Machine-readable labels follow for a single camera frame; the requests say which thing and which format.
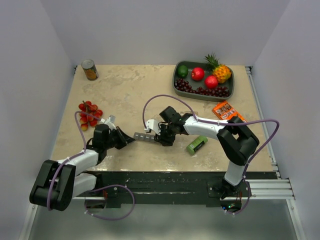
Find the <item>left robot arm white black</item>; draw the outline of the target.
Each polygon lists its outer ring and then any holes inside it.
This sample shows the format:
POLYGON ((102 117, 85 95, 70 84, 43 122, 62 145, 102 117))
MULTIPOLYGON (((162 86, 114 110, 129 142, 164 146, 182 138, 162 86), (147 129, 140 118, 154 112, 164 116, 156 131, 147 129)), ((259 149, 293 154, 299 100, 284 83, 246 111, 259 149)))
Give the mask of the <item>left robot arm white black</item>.
POLYGON ((100 164, 108 150, 120 150, 134 141, 118 126, 110 128, 107 124, 98 124, 85 149, 62 160, 48 159, 42 163, 29 194, 29 202, 50 211, 64 211, 71 200, 82 193, 99 196, 104 184, 85 171, 100 164))

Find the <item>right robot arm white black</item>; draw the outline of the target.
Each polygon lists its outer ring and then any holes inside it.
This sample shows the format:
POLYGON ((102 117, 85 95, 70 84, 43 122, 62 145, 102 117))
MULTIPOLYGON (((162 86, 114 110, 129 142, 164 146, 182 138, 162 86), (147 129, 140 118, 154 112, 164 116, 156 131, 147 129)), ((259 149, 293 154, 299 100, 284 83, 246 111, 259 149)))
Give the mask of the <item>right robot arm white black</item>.
POLYGON ((229 160, 227 171, 214 189, 220 198, 233 197, 241 190, 245 169, 260 141, 239 117, 230 120, 210 120, 192 113, 181 115, 168 106, 160 114, 162 121, 145 122, 146 132, 155 133, 154 140, 162 146, 172 146, 176 135, 204 136, 219 141, 229 160))

